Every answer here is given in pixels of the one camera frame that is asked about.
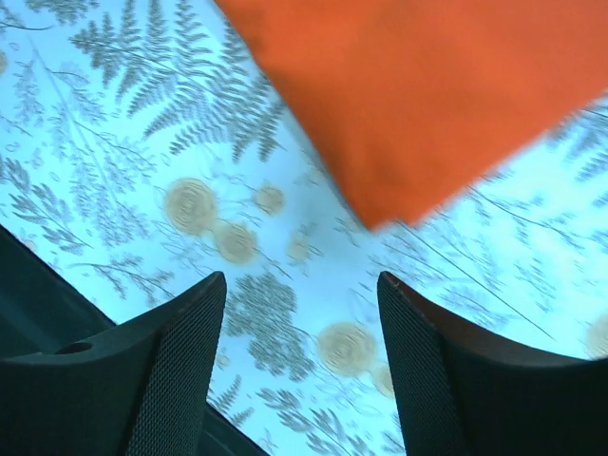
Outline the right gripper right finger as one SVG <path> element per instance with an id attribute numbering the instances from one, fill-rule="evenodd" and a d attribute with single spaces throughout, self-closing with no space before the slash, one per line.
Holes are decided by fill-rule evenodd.
<path id="1" fill-rule="evenodd" d="M 377 280 L 408 455 L 604 455 L 607 361 L 518 343 Z"/>

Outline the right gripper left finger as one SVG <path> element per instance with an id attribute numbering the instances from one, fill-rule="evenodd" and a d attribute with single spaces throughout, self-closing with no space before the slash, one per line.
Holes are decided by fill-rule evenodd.
<path id="1" fill-rule="evenodd" d="M 2 454 L 197 454 L 225 300 L 213 272 L 58 351 L 2 359 Z"/>

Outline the orange t-shirt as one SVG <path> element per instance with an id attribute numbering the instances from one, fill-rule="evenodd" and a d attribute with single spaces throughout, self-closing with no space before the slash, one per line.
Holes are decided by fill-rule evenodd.
<path id="1" fill-rule="evenodd" d="M 412 224 L 607 86 L 603 1 L 222 1 L 369 228 Z"/>

